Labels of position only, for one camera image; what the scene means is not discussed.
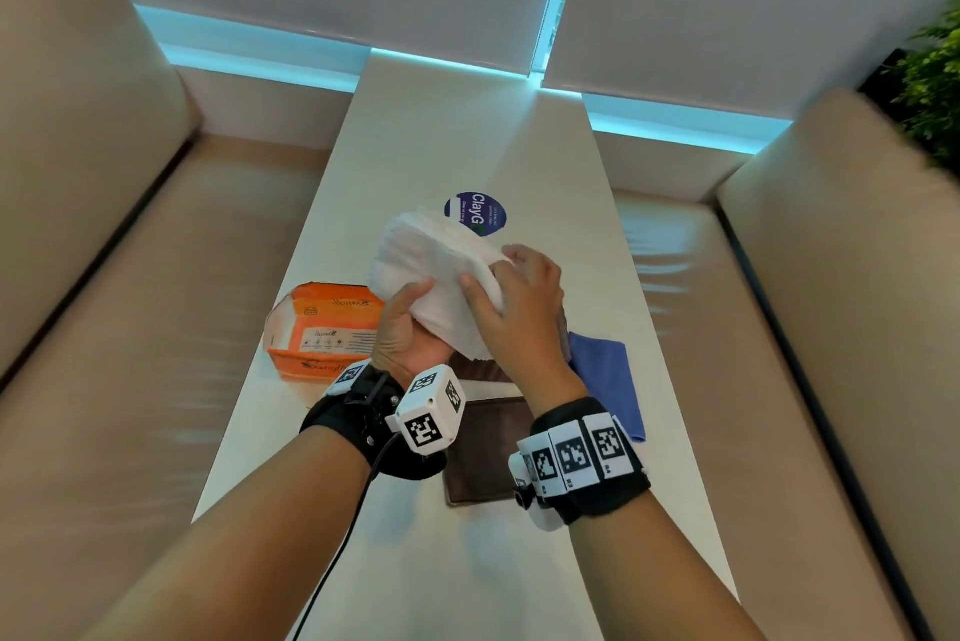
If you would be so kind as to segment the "green plant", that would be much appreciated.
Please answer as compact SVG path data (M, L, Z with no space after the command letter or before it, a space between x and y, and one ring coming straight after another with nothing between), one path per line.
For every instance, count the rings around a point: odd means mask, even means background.
M960 179L960 0L948 0L909 42L891 67L903 83L895 101L909 110L901 128Z

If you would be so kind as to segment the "white tissue stack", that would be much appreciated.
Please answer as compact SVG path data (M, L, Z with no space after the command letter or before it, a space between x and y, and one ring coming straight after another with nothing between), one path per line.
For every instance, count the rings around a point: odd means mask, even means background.
M491 360L460 277L472 275L495 309L502 311L502 289L491 270L501 260L504 257L498 249L467 226L421 208L387 221L367 287L386 302L407 283L432 279L431 290L411 309L414 319L465 358Z

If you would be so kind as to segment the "person's left forearm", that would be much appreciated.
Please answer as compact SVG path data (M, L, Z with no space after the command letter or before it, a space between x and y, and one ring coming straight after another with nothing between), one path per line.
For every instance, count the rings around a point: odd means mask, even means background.
M370 471L341 435L307 429L191 524L80 641L285 641Z

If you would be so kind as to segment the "beige sofa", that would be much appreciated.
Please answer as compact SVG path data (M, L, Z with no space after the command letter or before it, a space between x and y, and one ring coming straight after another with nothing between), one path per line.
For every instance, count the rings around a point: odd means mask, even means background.
M834 89L705 203L614 194L770 641L960 641L960 182Z
M189 526L329 159L205 134L131 0L0 0L0 641Z

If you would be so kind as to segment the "person's right hand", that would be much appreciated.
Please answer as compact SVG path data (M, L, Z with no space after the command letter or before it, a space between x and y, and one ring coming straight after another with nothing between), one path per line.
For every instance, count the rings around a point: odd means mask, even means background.
M492 358L521 391L534 416L586 395L564 357L559 317L564 291L561 270L524 245L503 249L491 267L503 293L503 328Z

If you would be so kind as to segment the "orange tissue packet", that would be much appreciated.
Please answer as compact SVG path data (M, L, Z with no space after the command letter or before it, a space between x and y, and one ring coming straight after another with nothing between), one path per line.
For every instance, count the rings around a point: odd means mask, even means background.
M282 380L329 383L370 356L384 305L364 285L303 283L271 310L261 348Z

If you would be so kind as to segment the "blue cloth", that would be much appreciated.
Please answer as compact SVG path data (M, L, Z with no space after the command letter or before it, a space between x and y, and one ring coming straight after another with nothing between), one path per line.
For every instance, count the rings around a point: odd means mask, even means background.
M618 417L631 441L645 442L646 430L626 346L572 331L568 335L573 371L589 393Z

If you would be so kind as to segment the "person's left hand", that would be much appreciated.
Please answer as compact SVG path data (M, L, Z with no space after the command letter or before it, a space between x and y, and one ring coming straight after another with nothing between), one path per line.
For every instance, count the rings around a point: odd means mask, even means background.
M446 364L454 351L417 320L392 320L391 300L380 315L371 364L406 390L421 372Z

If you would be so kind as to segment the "person's right forearm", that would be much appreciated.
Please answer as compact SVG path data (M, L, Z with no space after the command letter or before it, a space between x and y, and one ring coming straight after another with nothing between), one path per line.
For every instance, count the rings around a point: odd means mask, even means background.
M604 641L766 641L653 492L569 535Z

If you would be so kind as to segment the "round dark blue sticker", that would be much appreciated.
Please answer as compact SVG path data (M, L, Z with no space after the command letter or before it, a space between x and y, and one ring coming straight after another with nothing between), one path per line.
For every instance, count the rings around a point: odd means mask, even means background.
M450 197L443 206L444 216L469 228L480 236L501 231L508 221L503 205L480 191L462 191Z

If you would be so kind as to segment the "brown leather wallet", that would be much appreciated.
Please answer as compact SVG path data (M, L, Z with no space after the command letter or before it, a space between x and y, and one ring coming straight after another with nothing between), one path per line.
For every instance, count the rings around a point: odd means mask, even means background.
M516 485L509 457L530 432L531 410L494 360L471 360L456 353L449 364L462 383L466 402L442 473L446 504L513 501Z

